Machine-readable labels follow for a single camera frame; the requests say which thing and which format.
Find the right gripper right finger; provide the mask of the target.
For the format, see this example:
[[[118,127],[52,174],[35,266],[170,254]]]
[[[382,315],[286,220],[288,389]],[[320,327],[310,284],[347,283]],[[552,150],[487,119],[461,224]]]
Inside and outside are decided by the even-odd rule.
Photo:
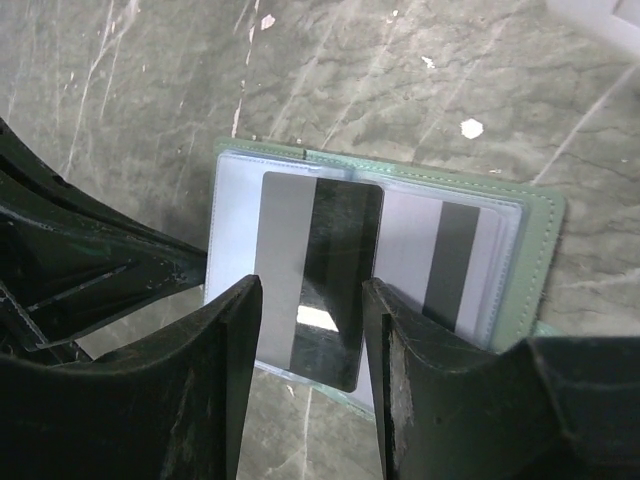
[[[363,287],[387,479],[635,479],[639,341],[535,336],[494,354]]]

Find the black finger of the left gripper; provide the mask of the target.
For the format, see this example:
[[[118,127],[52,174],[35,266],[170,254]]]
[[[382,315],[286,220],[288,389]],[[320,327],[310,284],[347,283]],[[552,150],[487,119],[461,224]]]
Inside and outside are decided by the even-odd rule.
[[[1,125],[1,322],[26,350],[68,344],[203,284],[206,253],[67,183]]]

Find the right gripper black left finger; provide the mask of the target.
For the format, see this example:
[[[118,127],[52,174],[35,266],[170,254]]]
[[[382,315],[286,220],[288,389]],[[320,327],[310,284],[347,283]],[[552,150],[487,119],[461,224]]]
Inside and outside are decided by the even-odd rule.
[[[1,359],[5,479],[232,479],[261,324],[249,275],[91,362]]]

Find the mint green card holder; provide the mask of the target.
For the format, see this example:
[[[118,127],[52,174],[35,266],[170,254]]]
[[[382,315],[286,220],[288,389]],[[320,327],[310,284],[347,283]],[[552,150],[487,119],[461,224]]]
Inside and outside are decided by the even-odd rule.
[[[263,177],[268,172],[338,179],[416,195],[469,196],[522,207],[519,233],[510,257],[500,303],[485,345],[511,346],[534,328],[541,292],[565,214],[561,195],[540,187],[350,157],[300,147],[237,139],[220,141],[213,170],[211,218],[204,298],[211,301],[240,278],[256,274],[255,259]],[[258,367],[310,385],[333,399],[372,412],[374,400],[363,326],[357,384],[348,393],[258,360]]]

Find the black credit card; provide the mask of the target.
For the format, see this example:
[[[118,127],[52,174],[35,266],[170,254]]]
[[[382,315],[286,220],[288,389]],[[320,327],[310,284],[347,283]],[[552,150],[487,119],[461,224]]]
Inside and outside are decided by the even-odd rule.
[[[346,180],[263,177],[255,272],[263,287],[259,361],[351,393],[362,356],[384,192]]]

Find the silver credit card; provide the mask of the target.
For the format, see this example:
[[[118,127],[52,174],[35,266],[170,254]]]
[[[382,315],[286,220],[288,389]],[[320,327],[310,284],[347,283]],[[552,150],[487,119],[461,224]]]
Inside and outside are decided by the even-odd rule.
[[[523,209],[469,196],[385,193],[375,277],[411,308],[485,345]]]

